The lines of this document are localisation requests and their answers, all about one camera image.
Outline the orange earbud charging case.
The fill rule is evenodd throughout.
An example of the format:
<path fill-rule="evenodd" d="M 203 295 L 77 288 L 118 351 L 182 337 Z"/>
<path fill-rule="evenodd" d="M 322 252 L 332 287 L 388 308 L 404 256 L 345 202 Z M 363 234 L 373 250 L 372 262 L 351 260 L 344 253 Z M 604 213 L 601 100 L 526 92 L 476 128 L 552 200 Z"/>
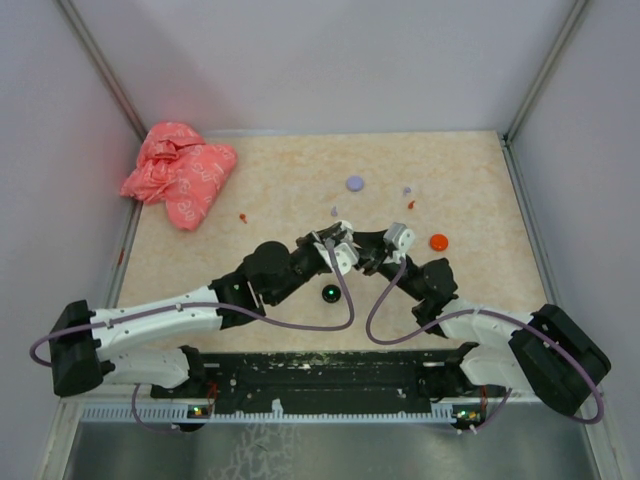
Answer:
<path fill-rule="evenodd" d="M 436 233 L 431 236 L 429 245 L 434 251 L 442 252 L 449 247 L 449 240 L 445 235 Z"/>

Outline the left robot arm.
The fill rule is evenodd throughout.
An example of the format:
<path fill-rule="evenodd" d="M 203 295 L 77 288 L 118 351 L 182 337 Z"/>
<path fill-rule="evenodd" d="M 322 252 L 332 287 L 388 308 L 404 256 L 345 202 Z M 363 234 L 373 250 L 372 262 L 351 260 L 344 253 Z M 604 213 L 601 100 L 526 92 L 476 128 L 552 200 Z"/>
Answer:
<path fill-rule="evenodd" d="M 310 330 L 308 324 L 269 318 L 264 308 L 279 305 L 316 275 L 333 273 L 342 280 L 358 260 L 353 227 L 339 221 L 299 238 L 296 245 L 289 251 L 280 242 L 264 242 L 235 271 L 172 298 L 95 310 L 86 301 L 68 304 L 45 339 L 55 395 L 76 396 L 114 383 L 176 388 L 194 397 L 208 384 L 197 349 L 182 346 L 160 352 L 146 349 L 146 344 L 255 320 Z"/>

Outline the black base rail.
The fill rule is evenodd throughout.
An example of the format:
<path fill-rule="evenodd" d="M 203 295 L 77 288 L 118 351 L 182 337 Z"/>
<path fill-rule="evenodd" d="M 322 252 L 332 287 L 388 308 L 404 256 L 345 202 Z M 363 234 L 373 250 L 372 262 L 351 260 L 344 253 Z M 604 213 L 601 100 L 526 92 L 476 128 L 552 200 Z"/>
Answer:
<path fill-rule="evenodd" d="M 211 402 L 217 414 L 428 413 L 448 397 L 479 389 L 462 373 L 465 348 L 346 352 L 209 353 L 195 378 L 154 399 Z"/>

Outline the black earbud charging case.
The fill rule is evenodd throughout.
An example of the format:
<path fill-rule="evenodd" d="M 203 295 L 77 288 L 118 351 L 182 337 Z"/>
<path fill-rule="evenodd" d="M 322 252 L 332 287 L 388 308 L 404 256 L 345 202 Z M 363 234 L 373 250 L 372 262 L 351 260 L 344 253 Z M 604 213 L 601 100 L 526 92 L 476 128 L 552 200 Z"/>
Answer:
<path fill-rule="evenodd" d="M 321 291 L 322 299 L 329 304 L 338 302 L 342 297 L 341 288 L 335 284 L 325 285 Z"/>

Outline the purple earbud charging case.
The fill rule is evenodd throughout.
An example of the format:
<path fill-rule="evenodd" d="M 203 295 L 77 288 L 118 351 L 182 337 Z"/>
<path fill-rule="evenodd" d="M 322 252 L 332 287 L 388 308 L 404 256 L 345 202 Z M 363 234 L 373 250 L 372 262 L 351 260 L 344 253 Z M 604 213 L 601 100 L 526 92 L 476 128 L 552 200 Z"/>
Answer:
<path fill-rule="evenodd" d="M 345 186 L 351 192 L 359 192 L 364 188 L 365 182 L 361 176 L 352 175 L 347 178 Z"/>

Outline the pink crumpled cloth bag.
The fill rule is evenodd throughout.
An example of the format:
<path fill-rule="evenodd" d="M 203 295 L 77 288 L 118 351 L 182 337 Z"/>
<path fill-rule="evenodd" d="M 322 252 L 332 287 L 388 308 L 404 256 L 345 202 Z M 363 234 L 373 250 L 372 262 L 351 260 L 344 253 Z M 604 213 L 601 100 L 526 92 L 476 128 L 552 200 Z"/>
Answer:
<path fill-rule="evenodd" d="M 209 144 L 191 126 L 161 122 L 146 135 L 120 195 L 145 205 L 165 205 L 170 222 L 196 230 L 238 162 L 236 150 Z"/>

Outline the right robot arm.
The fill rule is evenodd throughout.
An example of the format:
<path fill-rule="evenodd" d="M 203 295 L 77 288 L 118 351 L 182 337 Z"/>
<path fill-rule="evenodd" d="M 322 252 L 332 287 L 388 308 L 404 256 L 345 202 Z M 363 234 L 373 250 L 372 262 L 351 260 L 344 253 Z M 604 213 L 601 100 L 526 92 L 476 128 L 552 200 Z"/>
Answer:
<path fill-rule="evenodd" d="M 395 223 L 385 231 L 356 232 L 357 269 L 379 274 L 416 300 L 418 330 L 398 338 L 404 343 L 423 333 L 470 343 L 462 360 L 446 372 L 448 387 L 461 396 L 479 386 L 501 386 L 536 395 L 547 407 L 573 420 L 588 399 L 596 412 L 583 419 L 599 423 L 605 413 L 600 382 L 611 370 L 606 354 L 559 306 L 545 304 L 532 313 L 507 313 L 461 299 L 447 259 L 417 265 L 408 251 L 415 235 Z"/>

